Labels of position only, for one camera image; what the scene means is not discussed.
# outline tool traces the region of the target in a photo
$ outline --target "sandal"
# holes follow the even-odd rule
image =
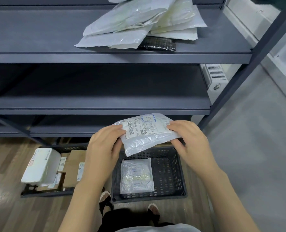
[[[151,205],[153,205],[153,206],[156,207],[157,209],[158,209],[158,207],[157,207],[156,204],[151,203],[150,205],[148,205],[148,208],[147,208],[147,215],[149,216],[149,218],[152,220],[152,222],[153,222],[154,225],[156,226],[156,225],[158,225],[158,222],[159,222],[159,220],[160,220],[160,215],[153,214],[152,210],[149,209]]]
[[[106,193],[108,193],[109,196],[108,196],[104,201],[100,202],[100,200],[102,199],[102,197],[103,197]],[[109,191],[104,191],[104,192],[101,194],[100,199],[99,199],[99,210],[100,210],[102,216],[103,216],[103,210],[104,210],[104,207],[105,207],[105,206],[109,206],[112,211],[114,210],[114,207],[113,207],[113,205],[112,205],[112,203],[111,203],[111,194],[110,194]]]

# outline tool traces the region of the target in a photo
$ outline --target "person's left hand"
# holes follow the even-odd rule
[[[119,138],[126,131],[123,125],[110,125],[100,129],[90,139],[81,182],[103,187],[118,160],[122,141]]]

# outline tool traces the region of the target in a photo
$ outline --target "barcode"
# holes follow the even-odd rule
[[[128,121],[128,128],[129,128],[129,135],[134,134],[132,122],[130,120]]]

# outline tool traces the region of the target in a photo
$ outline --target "person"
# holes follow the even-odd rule
[[[193,122],[171,121],[168,129],[176,131],[184,139],[185,146],[177,139],[171,141],[181,158],[202,180],[215,211],[218,225],[225,232],[258,232],[256,224],[243,207],[230,184],[228,176],[217,165],[207,137]],[[122,146],[122,125],[111,125],[95,133],[86,151],[86,161],[81,181],[75,187],[69,208],[59,232],[89,232],[93,228],[95,209],[98,206],[103,215],[100,231],[157,232],[179,231],[198,232],[196,228],[171,223],[158,224],[159,210],[150,204],[146,216],[141,220],[129,209],[113,210],[110,194],[101,194],[106,180],[110,177]]]

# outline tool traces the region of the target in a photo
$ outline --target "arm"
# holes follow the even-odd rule
[[[83,177],[75,187],[69,208],[58,232],[89,232],[101,190],[112,173],[122,146],[122,125],[111,125],[95,133],[89,141]]]
[[[184,139],[185,146],[177,139],[171,143],[206,187],[221,231],[260,232],[236,195],[228,176],[217,165],[209,142],[198,126],[190,121],[171,121],[168,128]]]

